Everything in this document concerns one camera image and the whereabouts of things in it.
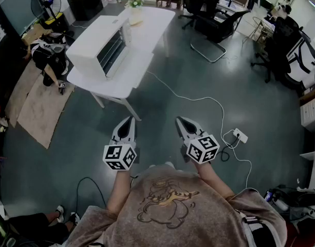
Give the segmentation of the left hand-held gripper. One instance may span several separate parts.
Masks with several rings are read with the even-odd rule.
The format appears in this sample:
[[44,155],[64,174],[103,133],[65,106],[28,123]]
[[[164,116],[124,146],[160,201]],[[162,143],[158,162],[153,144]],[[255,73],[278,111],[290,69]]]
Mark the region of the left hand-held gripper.
[[129,116],[113,130],[109,144],[104,147],[103,161],[114,171],[129,171],[138,163],[139,150],[136,146],[136,120]]

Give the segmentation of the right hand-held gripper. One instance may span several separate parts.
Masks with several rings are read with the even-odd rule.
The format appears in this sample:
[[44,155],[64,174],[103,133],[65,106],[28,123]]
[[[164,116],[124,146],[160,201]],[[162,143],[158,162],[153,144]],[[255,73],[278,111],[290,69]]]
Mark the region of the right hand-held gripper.
[[177,116],[175,125],[179,137],[183,140],[181,154],[187,163],[190,160],[198,164],[214,160],[220,145],[212,134],[208,134],[195,121]]

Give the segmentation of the white oven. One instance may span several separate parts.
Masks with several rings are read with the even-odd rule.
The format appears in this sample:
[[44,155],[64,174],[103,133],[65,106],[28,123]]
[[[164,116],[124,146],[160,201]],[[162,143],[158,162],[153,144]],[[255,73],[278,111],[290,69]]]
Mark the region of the white oven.
[[84,76],[111,79],[131,46],[127,16],[98,17],[67,49],[66,55]]

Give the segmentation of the person's right forearm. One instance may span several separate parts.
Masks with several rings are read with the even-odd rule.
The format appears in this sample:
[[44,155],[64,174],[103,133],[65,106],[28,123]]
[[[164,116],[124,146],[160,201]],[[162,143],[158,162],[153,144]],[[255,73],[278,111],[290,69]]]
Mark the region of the person's right forearm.
[[196,162],[193,163],[196,167],[196,170],[198,171],[200,178],[206,184],[212,187],[220,196],[222,196],[226,200],[229,200],[230,198],[235,196],[235,193],[230,189],[230,187],[216,174],[211,164],[199,164]]

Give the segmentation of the person's left forearm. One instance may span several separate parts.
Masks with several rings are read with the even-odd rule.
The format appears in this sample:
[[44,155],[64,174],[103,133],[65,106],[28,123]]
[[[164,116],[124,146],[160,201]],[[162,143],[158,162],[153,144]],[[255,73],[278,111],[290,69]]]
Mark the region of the person's left forearm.
[[108,199],[106,210],[119,215],[131,191],[130,171],[118,171],[114,181],[113,189]]

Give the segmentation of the white power strip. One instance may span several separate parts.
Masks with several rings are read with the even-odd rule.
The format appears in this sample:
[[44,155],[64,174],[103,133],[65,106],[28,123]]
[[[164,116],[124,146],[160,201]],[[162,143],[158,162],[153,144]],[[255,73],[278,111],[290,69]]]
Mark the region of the white power strip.
[[233,130],[233,135],[240,140],[243,144],[245,144],[248,140],[248,137],[246,134],[244,134],[241,130],[239,130],[238,128],[235,128]]

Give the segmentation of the person's brown printed t-shirt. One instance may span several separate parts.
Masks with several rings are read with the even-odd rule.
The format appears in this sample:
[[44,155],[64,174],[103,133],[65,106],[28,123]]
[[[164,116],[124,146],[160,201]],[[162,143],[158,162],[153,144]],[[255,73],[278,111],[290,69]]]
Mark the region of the person's brown printed t-shirt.
[[89,206],[65,247],[249,247],[237,210],[270,222],[286,244],[285,220],[257,190],[226,200],[198,171],[164,163],[131,178],[119,215]]

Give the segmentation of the brown cardboard sheet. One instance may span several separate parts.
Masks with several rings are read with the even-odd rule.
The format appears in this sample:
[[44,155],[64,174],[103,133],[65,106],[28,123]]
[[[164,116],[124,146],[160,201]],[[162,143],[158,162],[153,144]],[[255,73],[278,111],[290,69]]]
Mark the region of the brown cardboard sheet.
[[6,116],[13,127],[16,126],[18,116],[26,101],[27,95],[40,74],[41,71],[36,67],[35,62],[30,60],[16,83],[5,108]]
[[64,94],[56,86],[46,87],[39,75],[27,95],[17,122],[44,148],[48,149],[65,104],[75,86],[66,83]]

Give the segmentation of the black chair with sled base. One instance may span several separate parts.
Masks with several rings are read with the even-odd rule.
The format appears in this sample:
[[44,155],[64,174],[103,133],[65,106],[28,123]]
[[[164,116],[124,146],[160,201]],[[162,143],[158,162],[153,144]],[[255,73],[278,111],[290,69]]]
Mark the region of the black chair with sled base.
[[219,9],[216,9],[215,12],[223,14],[226,18],[222,22],[219,22],[213,17],[199,15],[194,22],[194,29],[205,36],[205,41],[211,42],[213,45],[218,47],[223,53],[219,55],[216,59],[211,60],[208,56],[206,56],[202,51],[198,49],[198,42],[202,42],[202,40],[195,37],[191,37],[190,40],[191,49],[200,54],[209,63],[217,62],[227,53],[226,48],[224,48],[220,43],[234,34],[235,22],[237,20],[241,20],[242,17],[245,14],[251,12],[251,10],[249,9],[244,11],[238,11],[232,15],[228,15]]

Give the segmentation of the white curved table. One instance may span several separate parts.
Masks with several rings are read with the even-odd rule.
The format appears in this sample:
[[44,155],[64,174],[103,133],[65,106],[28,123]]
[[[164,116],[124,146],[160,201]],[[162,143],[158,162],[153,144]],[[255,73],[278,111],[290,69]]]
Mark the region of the white curved table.
[[[129,9],[124,9],[118,16],[129,18]],[[127,98],[132,90],[139,86],[147,72],[154,56],[153,50],[159,40],[163,40],[164,51],[166,54],[169,53],[166,31],[174,16],[173,11],[142,7],[143,23],[140,26],[131,27],[130,51],[111,79],[100,80],[84,76],[73,67],[68,73],[67,80],[91,92],[98,103],[101,103],[101,98],[104,98],[126,106],[134,118],[140,120]]]

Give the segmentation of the black white-striped bag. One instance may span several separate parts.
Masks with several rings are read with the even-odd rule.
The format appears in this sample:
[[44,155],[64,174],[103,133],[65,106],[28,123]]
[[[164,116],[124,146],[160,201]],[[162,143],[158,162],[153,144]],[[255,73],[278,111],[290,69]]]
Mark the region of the black white-striped bag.
[[256,216],[247,216],[238,211],[243,231],[249,247],[285,247],[275,227],[268,221]]

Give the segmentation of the white drawer cabinet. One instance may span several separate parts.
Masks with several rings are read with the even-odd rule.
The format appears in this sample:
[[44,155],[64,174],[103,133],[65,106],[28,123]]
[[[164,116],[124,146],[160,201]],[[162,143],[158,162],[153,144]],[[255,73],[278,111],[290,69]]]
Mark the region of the white drawer cabinet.
[[301,125],[310,132],[315,132],[315,99],[300,107]]

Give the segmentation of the potted flower plant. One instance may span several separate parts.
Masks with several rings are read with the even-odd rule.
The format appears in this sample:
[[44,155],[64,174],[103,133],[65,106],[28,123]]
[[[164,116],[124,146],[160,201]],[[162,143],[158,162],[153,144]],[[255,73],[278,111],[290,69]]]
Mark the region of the potted flower plant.
[[125,7],[129,8],[129,23],[142,21],[142,7],[144,0],[128,0]]

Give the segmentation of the heap of black equipment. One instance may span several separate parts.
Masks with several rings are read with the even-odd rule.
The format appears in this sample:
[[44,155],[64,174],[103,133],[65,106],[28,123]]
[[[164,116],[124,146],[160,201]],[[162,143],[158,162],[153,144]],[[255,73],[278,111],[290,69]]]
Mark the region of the heap of black equipment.
[[264,198],[292,224],[315,220],[315,188],[302,189],[279,185],[267,190]]

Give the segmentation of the black and yellow case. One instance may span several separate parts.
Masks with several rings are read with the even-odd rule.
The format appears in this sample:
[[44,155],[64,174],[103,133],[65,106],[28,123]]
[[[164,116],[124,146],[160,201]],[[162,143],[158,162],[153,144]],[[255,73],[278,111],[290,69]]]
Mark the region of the black and yellow case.
[[66,18],[62,12],[59,12],[55,18],[51,18],[46,21],[41,21],[41,25],[44,29],[51,29],[54,32],[65,33],[69,30]]

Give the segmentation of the cardboard box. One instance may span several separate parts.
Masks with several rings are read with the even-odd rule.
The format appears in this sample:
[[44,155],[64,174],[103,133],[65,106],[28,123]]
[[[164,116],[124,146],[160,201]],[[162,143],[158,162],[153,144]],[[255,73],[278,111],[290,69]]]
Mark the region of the cardboard box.
[[37,23],[32,25],[31,28],[22,35],[22,41],[26,46],[28,46],[34,40],[39,39],[42,35],[47,35],[51,32],[52,29],[45,29],[41,24]]

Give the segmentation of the black cabinet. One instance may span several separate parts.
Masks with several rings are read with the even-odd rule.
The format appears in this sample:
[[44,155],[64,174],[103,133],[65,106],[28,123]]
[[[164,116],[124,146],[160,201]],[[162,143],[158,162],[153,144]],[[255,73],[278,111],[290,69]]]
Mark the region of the black cabinet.
[[102,9],[102,0],[67,0],[76,21],[89,21]]

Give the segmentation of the black floor fan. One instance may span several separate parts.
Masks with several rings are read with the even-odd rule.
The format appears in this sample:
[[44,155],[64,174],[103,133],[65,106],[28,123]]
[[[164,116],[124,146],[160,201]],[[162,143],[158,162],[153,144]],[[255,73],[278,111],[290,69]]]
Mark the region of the black floor fan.
[[31,0],[31,11],[38,19],[56,20],[61,12],[61,0]]

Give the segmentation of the glass door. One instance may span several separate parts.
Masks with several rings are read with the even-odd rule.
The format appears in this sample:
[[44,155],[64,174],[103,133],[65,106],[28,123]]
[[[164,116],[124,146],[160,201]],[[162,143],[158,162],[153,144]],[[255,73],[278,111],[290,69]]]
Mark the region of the glass door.
[[45,13],[39,0],[0,0],[0,7],[20,36]]

